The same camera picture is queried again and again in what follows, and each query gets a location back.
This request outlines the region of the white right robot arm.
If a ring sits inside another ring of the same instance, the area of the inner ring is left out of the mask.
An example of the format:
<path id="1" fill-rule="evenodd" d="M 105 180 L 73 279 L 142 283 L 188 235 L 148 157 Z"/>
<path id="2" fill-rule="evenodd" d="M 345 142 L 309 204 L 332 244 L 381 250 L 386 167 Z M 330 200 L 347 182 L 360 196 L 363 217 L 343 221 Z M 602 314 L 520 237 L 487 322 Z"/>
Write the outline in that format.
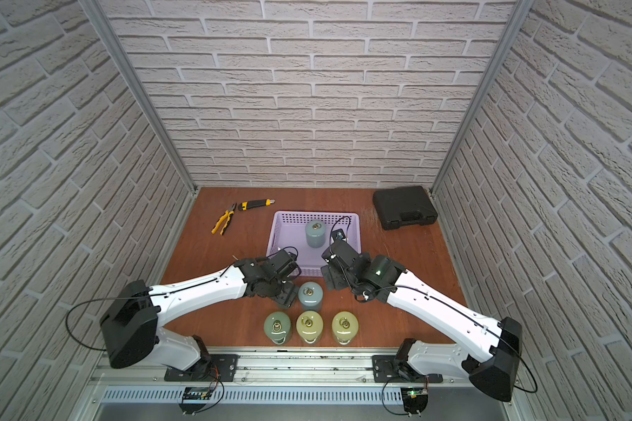
<path id="1" fill-rule="evenodd" d="M 371 258 L 337 240 L 322 254 L 321 273 L 328 289 L 350 289 L 359 303 L 375 300 L 403 310 L 452 339 L 456 355 L 438 361 L 427 344 L 406 339 L 391 363 L 393 377 L 416 382 L 444 368 L 452 376 L 466 376 L 491 398 L 509 402 L 517 389 L 522 357 L 521 324 L 511 317 L 501 320 L 471 310 L 436 289 L 385 255 Z"/>

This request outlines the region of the blue tea canister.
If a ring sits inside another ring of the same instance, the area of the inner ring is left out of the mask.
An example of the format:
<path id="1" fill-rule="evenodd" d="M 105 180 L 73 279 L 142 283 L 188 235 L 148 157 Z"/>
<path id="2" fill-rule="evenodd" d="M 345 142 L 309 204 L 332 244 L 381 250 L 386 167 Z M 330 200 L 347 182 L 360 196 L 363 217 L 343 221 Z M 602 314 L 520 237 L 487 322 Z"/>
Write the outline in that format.
<path id="1" fill-rule="evenodd" d="M 326 243 L 326 224 L 319 219 L 313 219 L 305 225 L 305 240 L 312 248 L 323 247 Z"/>
<path id="2" fill-rule="evenodd" d="M 320 312 L 323 299 L 323 289 L 317 282 L 305 282 L 299 287 L 298 300 L 304 312 Z"/>

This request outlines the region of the yellow-green tea canister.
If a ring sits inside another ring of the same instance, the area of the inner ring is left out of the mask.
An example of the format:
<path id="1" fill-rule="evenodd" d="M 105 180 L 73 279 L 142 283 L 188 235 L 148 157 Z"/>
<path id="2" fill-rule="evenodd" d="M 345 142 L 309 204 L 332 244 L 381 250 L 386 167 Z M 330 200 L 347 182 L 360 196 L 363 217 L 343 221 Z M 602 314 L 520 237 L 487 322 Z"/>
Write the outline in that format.
<path id="1" fill-rule="evenodd" d="M 351 312 L 338 312 L 331 323 L 335 341 L 341 346 L 351 343 L 360 329 L 357 317 Z"/>
<path id="2" fill-rule="evenodd" d="M 323 334 L 324 322 L 321 314 L 314 310 L 301 313 L 296 320 L 296 332 L 308 345 L 316 344 Z"/>

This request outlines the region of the green tea canister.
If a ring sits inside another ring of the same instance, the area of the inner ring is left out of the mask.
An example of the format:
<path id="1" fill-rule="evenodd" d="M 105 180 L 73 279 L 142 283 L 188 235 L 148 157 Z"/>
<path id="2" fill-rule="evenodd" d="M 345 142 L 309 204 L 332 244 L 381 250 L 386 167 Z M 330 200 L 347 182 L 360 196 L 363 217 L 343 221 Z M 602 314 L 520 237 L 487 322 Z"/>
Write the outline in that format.
<path id="1" fill-rule="evenodd" d="M 263 331 L 273 344 L 283 346 L 291 339 L 291 319 L 285 312 L 272 312 L 264 321 Z"/>

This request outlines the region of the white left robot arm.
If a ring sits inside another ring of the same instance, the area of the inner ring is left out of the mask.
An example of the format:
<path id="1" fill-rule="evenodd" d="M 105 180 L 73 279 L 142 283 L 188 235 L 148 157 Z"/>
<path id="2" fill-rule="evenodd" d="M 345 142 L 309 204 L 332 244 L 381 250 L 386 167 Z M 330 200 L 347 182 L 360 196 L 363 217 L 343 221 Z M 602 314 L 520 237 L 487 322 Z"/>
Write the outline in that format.
<path id="1" fill-rule="evenodd" d="M 108 300 L 100 319 L 102 350 L 115 369 L 145 361 L 165 366 L 170 382 L 212 379 L 217 371 L 203 340 L 174 333 L 167 324 L 216 303 L 253 296 L 289 308 L 298 297 L 293 281 L 300 273 L 297 249 L 286 247 L 183 282 L 153 287 L 131 282 Z"/>

